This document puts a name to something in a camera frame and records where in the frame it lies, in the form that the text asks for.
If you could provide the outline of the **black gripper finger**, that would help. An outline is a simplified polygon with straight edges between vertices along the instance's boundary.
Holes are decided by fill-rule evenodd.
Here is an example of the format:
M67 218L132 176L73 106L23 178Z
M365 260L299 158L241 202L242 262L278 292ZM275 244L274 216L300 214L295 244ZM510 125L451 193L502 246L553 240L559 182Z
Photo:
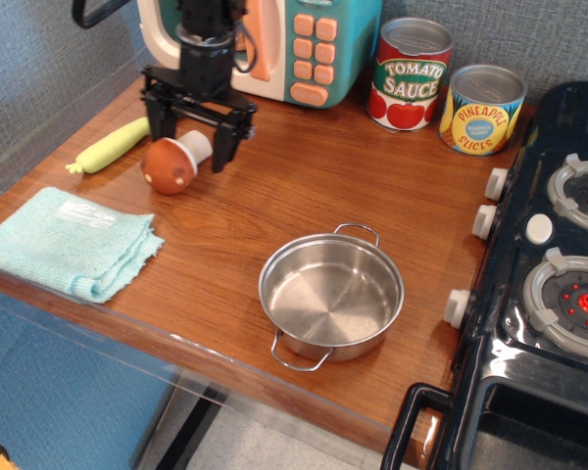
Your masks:
M247 129L230 123L220 123L214 136L214 153L212 172L220 173L230 163L237 152L240 142L248 137Z
M176 137L176 103L170 100L146 100L146 112L152 141Z

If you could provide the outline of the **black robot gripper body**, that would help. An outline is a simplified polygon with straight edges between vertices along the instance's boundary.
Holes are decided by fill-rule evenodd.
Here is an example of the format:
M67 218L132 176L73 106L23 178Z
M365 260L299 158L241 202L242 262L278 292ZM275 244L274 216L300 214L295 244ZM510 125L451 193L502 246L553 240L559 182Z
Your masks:
M257 108L231 85L232 73L238 69L234 59L236 37L244 30L242 24L234 23L219 36L201 37L178 25L179 66L176 70L145 67L143 101L174 101L177 115L213 127L223 122L244 127L248 132L246 139L252 138L255 134L252 117Z

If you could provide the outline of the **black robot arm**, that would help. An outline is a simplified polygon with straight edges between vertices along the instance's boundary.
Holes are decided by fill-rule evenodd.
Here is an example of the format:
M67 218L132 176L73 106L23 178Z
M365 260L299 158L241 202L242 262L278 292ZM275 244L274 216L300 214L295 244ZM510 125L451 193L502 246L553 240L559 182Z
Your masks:
M234 159L241 140L254 135L256 106L231 86L234 45L243 29L245 5L244 1L182 1L176 27L178 65L142 70L142 99L152 139L173 138L180 116L212 126L214 173Z

